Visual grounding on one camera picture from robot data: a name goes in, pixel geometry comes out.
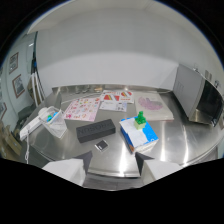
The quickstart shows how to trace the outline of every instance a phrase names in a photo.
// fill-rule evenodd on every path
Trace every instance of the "wire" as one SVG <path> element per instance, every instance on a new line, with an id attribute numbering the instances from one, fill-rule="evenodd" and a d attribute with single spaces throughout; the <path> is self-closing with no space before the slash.
<path id="1" fill-rule="evenodd" d="M 28 159 L 29 159 L 29 149 L 30 149 L 30 144 L 29 144 L 29 130 L 30 130 L 30 125 L 27 125 L 27 150 L 26 150 L 26 155 L 25 155 L 25 160 L 28 164 Z"/>
<path id="2" fill-rule="evenodd" d="M 39 98 L 40 98 L 40 102 L 42 103 L 42 97 L 41 97 L 41 94 L 40 94 L 39 82 L 38 82 L 38 78 L 37 78 L 37 73 L 36 72 L 34 73 L 34 77 L 35 77 L 36 83 L 37 83 L 37 91 L 38 91 L 38 95 L 39 95 Z"/>
<path id="3" fill-rule="evenodd" d="M 63 101 L 63 102 L 61 102 L 61 104 L 68 103 L 68 102 L 71 102 L 71 101 L 73 101 L 73 100 L 82 99 L 82 98 L 85 98 L 85 97 L 88 97 L 88 96 L 99 95 L 99 94 L 101 94 L 101 93 L 93 93 L 93 94 L 89 94 L 89 95 L 82 96 L 82 97 L 79 97 L 79 98 L 75 98 L 75 99 L 72 99 L 72 100 Z"/>
<path id="4" fill-rule="evenodd" d="M 31 75 L 31 78 L 32 78 L 34 101 L 35 101 L 36 107 L 38 107 L 37 98 L 36 98 L 36 89 L 35 89 L 35 85 L 34 85 L 34 74 Z"/>

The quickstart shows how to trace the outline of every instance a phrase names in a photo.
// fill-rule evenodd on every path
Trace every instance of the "white wall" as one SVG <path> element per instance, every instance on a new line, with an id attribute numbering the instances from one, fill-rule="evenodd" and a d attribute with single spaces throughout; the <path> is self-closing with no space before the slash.
<path id="1" fill-rule="evenodd" d="M 10 125 L 10 131 L 13 131 L 16 123 L 19 119 L 18 112 L 23 108 L 30 106 L 33 103 L 27 91 L 27 85 L 30 78 L 29 70 L 27 65 L 31 63 L 32 52 L 33 52 L 33 40 L 35 34 L 21 35 L 11 47 L 4 63 L 3 63 L 3 74 L 1 78 L 2 98 L 7 106 L 7 111 L 3 117 L 3 123 L 5 126 Z M 18 68 L 9 74 L 9 60 L 10 57 L 15 53 L 19 53 L 18 56 Z M 12 85 L 12 80 L 21 74 L 21 79 L 25 92 L 18 98 L 15 96 L 15 92 Z"/>
<path id="2" fill-rule="evenodd" d="M 171 90 L 179 63 L 197 63 L 201 73 L 207 69 L 224 83 L 221 64 L 203 44 L 151 12 L 101 9 L 39 31 L 37 64 L 46 96 L 52 87 L 96 83 Z"/>

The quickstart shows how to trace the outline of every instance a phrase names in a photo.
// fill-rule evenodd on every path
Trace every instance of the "electronic device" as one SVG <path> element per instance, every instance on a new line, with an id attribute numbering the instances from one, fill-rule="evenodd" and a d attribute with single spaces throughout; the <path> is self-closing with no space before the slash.
<path id="1" fill-rule="evenodd" d="M 107 144 L 107 142 L 106 142 L 105 140 L 102 140 L 102 141 L 100 141 L 99 143 L 97 143 L 97 144 L 95 145 L 95 147 L 96 147 L 99 151 L 103 152 L 103 151 L 105 151 L 105 149 L 108 147 L 108 144 Z"/>
<path id="2" fill-rule="evenodd" d="M 223 98 L 198 71 L 180 64 L 173 93 L 190 121 L 216 126 L 223 111 Z"/>
<path id="3" fill-rule="evenodd" d="M 80 143 L 102 138 L 116 132 L 116 127 L 111 119 L 76 128 L 77 138 Z"/>
<path id="4" fill-rule="evenodd" d="M 41 121 L 39 119 L 39 116 L 35 117 L 30 123 L 28 123 L 21 131 L 20 131 L 20 140 L 23 141 L 27 135 L 28 135 L 28 129 L 29 127 L 29 134 L 34 131 L 36 128 L 38 128 L 41 125 Z"/>

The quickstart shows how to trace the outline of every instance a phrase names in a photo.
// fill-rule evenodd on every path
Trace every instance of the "white cable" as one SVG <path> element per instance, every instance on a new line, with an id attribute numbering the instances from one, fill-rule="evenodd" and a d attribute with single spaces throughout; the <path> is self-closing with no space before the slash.
<path id="1" fill-rule="evenodd" d="M 29 148 L 30 148 L 30 145 L 29 145 L 29 129 L 30 129 L 30 126 L 29 124 L 27 125 L 27 150 L 26 150 L 26 155 L 25 155 L 25 160 L 28 164 L 28 159 L 29 159 Z"/>
<path id="2" fill-rule="evenodd" d="M 72 100 L 64 101 L 64 102 L 62 102 L 61 104 L 63 104 L 63 103 L 67 103 L 67 102 L 71 102 L 71 101 L 73 101 L 73 100 L 82 99 L 82 98 L 85 98 L 85 97 L 87 97 L 87 96 L 93 96 L 93 95 L 99 95 L 99 94 L 101 94 L 101 93 L 93 93 L 93 94 L 89 94 L 89 95 L 82 96 L 82 97 L 79 97 L 79 98 L 75 98 L 75 99 L 72 99 Z"/>
<path id="3" fill-rule="evenodd" d="M 38 107 L 37 98 L 36 98 L 36 89 L 35 89 L 35 85 L 34 85 L 34 74 L 31 75 L 31 78 L 32 78 L 34 101 L 35 101 L 36 107 Z"/>
<path id="4" fill-rule="evenodd" d="M 39 84 L 39 87 L 40 87 L 40 92 L 41 92 L 41 94 L 42 94 L 42 96 L 43 96 L 43 99 L 45 100 L 44 91 L 43 91 L 43 89 L 42 89 L 42 86 L 40 85 L 39 80 L 38 80 L 38 84 Z"/>
<path id="5" fill-rule="evenodd" d="M 34 76 L 36 78 L 36 83 L 37 83 L 37 92 L 38 92 L 38 95 L 39 95 L 39 98 L 40 98 L 40 102 L 42 103 L 42 97 L 41 97 L 41 94 L 40 94 L 39 82 L 38 82 L 38 79 L 37 79 L 37 73 L 36 72 L 35 72 Z"/>

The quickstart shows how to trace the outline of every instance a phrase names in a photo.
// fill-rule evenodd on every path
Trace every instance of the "pink printed paper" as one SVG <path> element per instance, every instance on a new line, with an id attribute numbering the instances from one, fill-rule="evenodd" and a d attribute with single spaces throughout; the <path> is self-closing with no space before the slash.
<path id="1" fill-rule="evenodd" d="M 94 121 L 99 105 L 99 97 L 74 100 L 66 109 L 64 119 Z"/>

